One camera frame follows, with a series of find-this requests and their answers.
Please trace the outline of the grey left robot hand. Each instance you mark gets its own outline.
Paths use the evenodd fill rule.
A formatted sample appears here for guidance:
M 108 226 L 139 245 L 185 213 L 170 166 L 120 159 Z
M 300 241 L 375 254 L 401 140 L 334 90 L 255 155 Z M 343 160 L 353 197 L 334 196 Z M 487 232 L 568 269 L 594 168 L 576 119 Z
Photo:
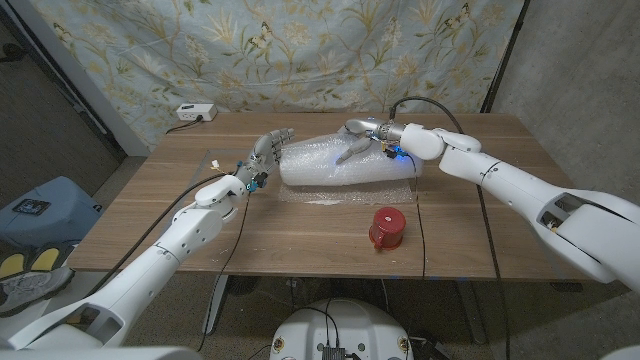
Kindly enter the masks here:
M 265 187 L 268 176 L 280 164 L 282 146 L 294 137 L 292 128 L 278 129 L 262 135 L 235 177 L 243 182 L 249 192 Z

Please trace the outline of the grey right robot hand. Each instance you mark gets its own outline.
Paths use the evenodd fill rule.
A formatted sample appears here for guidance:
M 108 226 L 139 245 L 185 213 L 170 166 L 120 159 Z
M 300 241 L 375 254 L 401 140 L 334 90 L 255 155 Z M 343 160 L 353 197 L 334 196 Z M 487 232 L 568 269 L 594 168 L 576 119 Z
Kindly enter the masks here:
M 340 128 L 340 133 L 359 136 L 359 139 L 343 152 L 335 164 L 340 165 L 353 155 L 368 150 L 374 141 L 382 146 L 382 152 L 389 158 L 404 157 L 407 153 L 400 147 L 400 139 L 405 129 L 404 125 L 384 122 L 374 117 L 349 119 Z

